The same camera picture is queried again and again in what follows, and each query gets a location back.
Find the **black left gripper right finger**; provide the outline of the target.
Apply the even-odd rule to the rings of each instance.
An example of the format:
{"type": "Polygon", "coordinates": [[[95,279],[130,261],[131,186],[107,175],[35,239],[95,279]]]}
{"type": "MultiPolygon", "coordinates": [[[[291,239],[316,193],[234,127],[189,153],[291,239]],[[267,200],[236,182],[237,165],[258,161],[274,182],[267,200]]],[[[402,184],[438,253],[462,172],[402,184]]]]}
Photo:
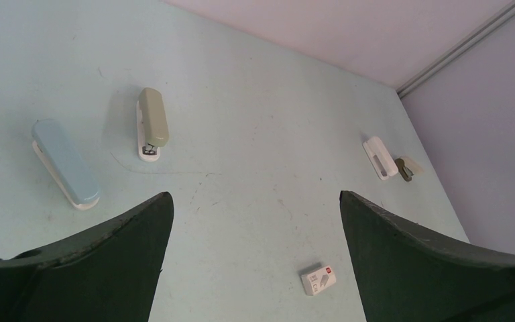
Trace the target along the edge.
{"type": "Polygon", "coordinates": [[[368,321],[515,321],[515,255],[399,217],[351,191],[343,230],[368,321]]]}

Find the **light blue white stapler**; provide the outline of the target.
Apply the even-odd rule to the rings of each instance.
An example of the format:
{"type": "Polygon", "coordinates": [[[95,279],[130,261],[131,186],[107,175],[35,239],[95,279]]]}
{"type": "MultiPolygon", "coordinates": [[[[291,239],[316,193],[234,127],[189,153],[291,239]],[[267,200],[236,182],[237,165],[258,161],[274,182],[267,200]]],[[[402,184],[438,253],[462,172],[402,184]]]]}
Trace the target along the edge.
{"type": "Polygon", "coordinates": [[[70,204],[80,211],[93,208],[100,188],[62,124],[41,119],[32,126],[32,148],[70,204]]]}

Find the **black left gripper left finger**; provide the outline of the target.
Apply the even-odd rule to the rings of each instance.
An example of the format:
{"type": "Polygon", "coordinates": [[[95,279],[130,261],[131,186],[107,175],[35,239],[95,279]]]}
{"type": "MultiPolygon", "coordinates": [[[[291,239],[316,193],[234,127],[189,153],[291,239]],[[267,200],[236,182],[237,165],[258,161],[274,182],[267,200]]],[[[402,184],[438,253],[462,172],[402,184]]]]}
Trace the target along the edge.
{"type": "Polygon", "coordinates": [[[0,321],[147,321],[174,219],[163,192],[110,220],[0,259],[0,321]]]}

